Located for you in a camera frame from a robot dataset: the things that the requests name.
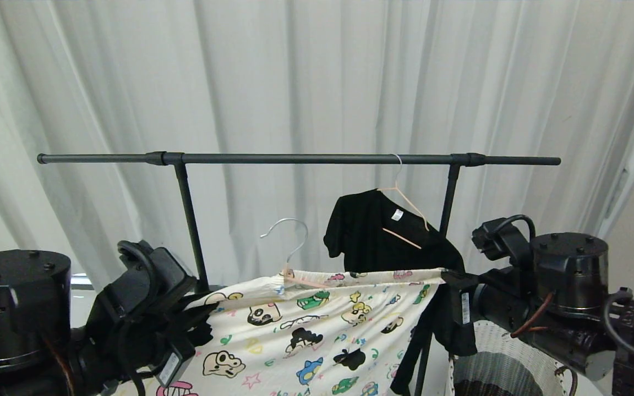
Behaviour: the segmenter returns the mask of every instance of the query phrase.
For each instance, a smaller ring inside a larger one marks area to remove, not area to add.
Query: clothes hanger
[[[309,235],[309,229],[307,228],[307,224],[305,224],[304,221],[301,221],[301,220],[298,220],[298,219],[292,218],[292,217],[281,218],[280,220],[276,221],[271,226],[271,228],[269,228],[269,231],[267,233],[260,235],[259,238],[265,238],[266,236],[269,236],[269,234],[271,233],[272,229],[274,229],[275,226],[277,226],[278,224],[282,223],[283,221],[297,221],[297,223],[300,223],[302,225],[302,227],[305,229],[305,238],[302,240],[300,245],[297,245],[297,248],[292,250],[290,252],[290,254],[287,255],[287,258],[285,259],[285,267],[282,269],[283,278],[284,279],[290,279],[294,283],[300,283],[302,285],[312,286],[313,288],[319,288],[319,289],[328,288],[328,286],[321,285],[320,283],[314,283],[314,282],[310,282],[308,280],[302,280],[302,279],[295,278],[294,271],[292,271],[292,269],[289,267],[289,263],[290,263],[290,259],[292,258],[292,255],[295,254],[298,250],[300,250],[300,248],[302,248],[302,246],[305,245],[305,243],[307,242],[307,236]]]
[[[389,190],[395,190],[398,192],[398,194],[400,194],[400,196],[403,197],[403,200],[405,200],[405,202],[407,202],[411,208],[413,208],[415,210],[415,212],[420,215],[420,217],[422,218],[422,221],[425,223],[425,230],[430,231],[430,227],[427,224],[427,218],[425,217],[425,215],[417,208],[417,206],[415,206],[414,203],[412,203],[411,200],[408,199],[407,196],[405,196],[405,194],[403,193],[403,191],[400,190],[400,187],[398,187],[398,177],[400,177],[400,172],[402,172],[403,170],[403,160],[402,158],[400,158],[399,155],[395,155],[394,156],[396,158],[398,158],[398,161],[400,162],[400,168],[398,168],[398,172],[395,174],[395,187],[391,187],[391,188],[379,188],[378,191],[389,191]],[[413,241],[408,240],[407,238],[404,238],[403,236],[397,235],[396,233],[394,233],[393,231],[390,231],[386,228],[383,228],[384,231],[386,231],[387,233],[390,233],[400,239],[402,239],[403,241],[406,241],[407,243],[410,243],[410,245],[415,246],[415,248],[418,249],[422,249],[421,246],[417,245],[416,243],[413,243]]]

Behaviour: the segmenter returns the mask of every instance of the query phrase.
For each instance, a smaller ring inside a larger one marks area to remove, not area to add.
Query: white woven basket
[[[539,389],[541,389],[543,396],[566,396],[565,389],[566,381],[564,376],[556,376],[554,370],[556,370],[560,363],[550,358],[546,354],[542,353],[538,349],[532,348],[528,344],[523,343],[515,338],[510,338],[507,331],[500,326],[490,321],[478,321],[474,323],[476,334],[476,348],[479,353],[498,353],[509,356],[520,362],[534,378]],[[499,385],[500,382],[505,381],[520,381],[519,378],[505,378],[504,367],[493,367],[491,364],[485,361],[485,354],[476,354],[472,358],[469,358],[469,362],[475,361],[475,359],[481,359],[476,361],[476,370],[480,367],[480,375],[482,380],[488,378],[490,371],[500,373],[496,380]],[[446,396],[455,396],[455,364],[450,360],[449,375],[447,376],[447,390]],[[473,372],[473,378],[469,376],[471,380],[476,380],[477,371]]]

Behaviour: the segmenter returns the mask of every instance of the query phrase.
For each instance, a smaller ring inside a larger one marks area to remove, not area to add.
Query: pink star outline
[[[249,389],[251,389],[257,383],[261,383],[261,380],[259,379],[259,373],[255,373],[253,376],[247,376],[246,379],[244,380],[244,383],[242,383],[241,385],[248,386]]]

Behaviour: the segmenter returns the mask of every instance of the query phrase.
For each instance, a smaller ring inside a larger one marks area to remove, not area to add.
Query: white sticker label
[[[400,220],[400,218],[403,216],[403,211],[402,210],[395,210],[395,213],[393,213],[393,216],[390,216],[390,218],[392,218],[395,221]]]
[[[471,310],[468,307],[468,293],[461,295],[461,318],[463,324],[468,324],[471,321]]]
[[[178,358],[178,355],[174,353],[171,354],[166,362],[166,366],[163,367],[163,371],[158,374],[158,381],[164,388],[168,388],[168,386],[171,385],[173,375],[178,371],[179,363],[181,363],[181,360]]]

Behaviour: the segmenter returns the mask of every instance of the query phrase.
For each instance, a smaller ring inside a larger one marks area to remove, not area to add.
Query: vertical rack pole
[[[178,177],[178,185],[181,188],[181,197],[183,198],[183,209],[185,220],[187,221],[187,230],[189,231],[189,241],[192,243],[192,253],[194,261],[197,265],[197,285],[196,293],[206,292],[209,290],[209,280],[207,271],[204,268],[204,258],[202,256],[202,246],[199,243],[199,231],[197,230],[197,219],[194,216],[194,207],[192,206],[192,196],[189,192],[189,183],[187,182],[187,168],[183,161],[174,163],[176,176]]]
[[[445,193],[445,203],[442,207],[442,220],[440,221],[440,233],[447,236],[449,228],[449,220],[451,217],[451,206],[453,206],[453,194],[456,191],[456,181],[461,165],[450,165],[449,177],[447,180],[447,192]],[[422,346],[420,354],[420,364],[417,367],[417,380],[415,382],[415,396],[422,396],[422,389],[425,385],[425,376],[427,373],[427,361],[430,358],[430,345],[432,344],[432,333],[428,333]]]

